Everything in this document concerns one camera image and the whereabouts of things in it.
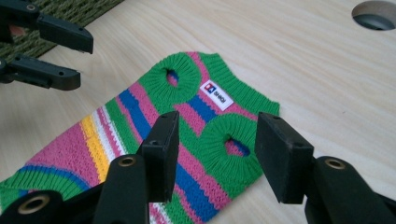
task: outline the light wood surface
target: light wood surface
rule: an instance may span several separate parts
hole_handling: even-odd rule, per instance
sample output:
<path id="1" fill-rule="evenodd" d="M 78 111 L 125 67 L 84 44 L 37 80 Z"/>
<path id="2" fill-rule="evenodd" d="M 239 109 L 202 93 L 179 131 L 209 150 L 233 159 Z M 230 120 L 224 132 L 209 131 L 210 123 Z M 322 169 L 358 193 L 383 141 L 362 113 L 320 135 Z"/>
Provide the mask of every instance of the light wood surface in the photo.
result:
<path id="1" fill-rule="evenodd" d="M 396 31 L 360 27 L 361 0 L 125 0 L 87 26 L 94 54 L 57 47 L 41 60 L 82 72 L 56 91 L 0 85 L 0 180 L 126 89 L 169 54 L 217 52 L 237 77 L 281 104 L 281 117 L 316 147 L 350 162 L 396 199 Z M 265 177 L 212 223 L 305 223 Z"/>

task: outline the clothing label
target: clothing label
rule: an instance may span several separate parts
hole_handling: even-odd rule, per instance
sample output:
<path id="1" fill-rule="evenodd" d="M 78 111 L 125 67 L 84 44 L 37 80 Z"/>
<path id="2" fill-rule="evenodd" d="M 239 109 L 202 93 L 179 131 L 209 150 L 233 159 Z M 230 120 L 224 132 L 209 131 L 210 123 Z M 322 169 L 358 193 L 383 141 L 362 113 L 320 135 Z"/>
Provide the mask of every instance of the clothing label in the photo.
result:
<path id="1" fill-rule="evenodd" d="M 200 90 L 203 91 L 220 109 L 224 111 L 233 104 L 233 99 L 222 90 L 216 83 L 208 80 Z"/>

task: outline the green woven fabric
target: green woven fabric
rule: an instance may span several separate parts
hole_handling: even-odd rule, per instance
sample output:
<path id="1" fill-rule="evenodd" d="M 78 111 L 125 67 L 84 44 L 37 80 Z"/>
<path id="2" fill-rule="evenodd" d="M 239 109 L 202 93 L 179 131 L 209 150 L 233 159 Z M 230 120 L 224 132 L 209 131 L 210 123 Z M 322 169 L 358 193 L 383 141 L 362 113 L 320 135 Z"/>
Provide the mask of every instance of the green woven fabric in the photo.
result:
<path id="1" fill-rule="evenodd" d="M 122 0 L 33 0 L 40 11 L 58 19 L 86 26 Z M 26 35 L 14 38 L 14 44 L 0 43 L 0 57 L 10 62 L 16 53 L 38 57 L 56 44 L 40 38 L 38 31 L 27 31 Z"/>

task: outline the knit dog sweater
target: knit dog sweater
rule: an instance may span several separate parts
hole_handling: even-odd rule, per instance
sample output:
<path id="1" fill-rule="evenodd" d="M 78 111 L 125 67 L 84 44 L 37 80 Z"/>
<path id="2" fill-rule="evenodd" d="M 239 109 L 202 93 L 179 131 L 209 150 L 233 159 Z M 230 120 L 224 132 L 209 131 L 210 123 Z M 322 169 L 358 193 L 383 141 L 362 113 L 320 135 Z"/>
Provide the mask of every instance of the knit dog sweater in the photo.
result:
<path id="1" fill-rule="evenodd" d="M 30 191 L 53 189 L 67 200 L 102 183 L 110 162 L 135 153 L 156 118 L 174 110 L 174 194 L 149 205 L 150 222 L 209 221 L 262 174 L 253 153 L 257 114 L 277 115 L 279 104 L 238 80 L 218 54 L 199 52 L 166 57 L 49 143 L 0 183 L 1 209 Z"/>

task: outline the brass grommet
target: brass grommet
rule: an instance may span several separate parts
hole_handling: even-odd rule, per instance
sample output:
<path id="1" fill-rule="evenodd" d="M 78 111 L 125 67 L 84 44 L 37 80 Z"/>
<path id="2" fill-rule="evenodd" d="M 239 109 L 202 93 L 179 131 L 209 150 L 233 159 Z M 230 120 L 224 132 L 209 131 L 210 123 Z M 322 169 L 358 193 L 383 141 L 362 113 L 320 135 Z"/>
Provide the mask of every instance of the brass grommet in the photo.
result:
<path id="1" fill-rule="evenodd" d="M 18 208 L 18 213 L 21 215 L 29 215 L 41 210 L 50 202 L 50 196 L 47 194 L 40 194 L 35 196 L 34 198 L 29 199 L 28 201 L 21 204 Z"/>
<path id="2" fill-rule="evenodd" d="M 125 157 L 122 160 L 119 160 L 119 166 L 127 167 L 132 166 L 136 163 L 136 159 L 134 157 Z"/>
<path id="3" fill-rule="evenodd" d="M 343 162 L 335 159 L 327 159 L 325 162 L 328 166 L 332 167 L 333 169 L 344 170 L 346 168 L 346 165 Z"/>

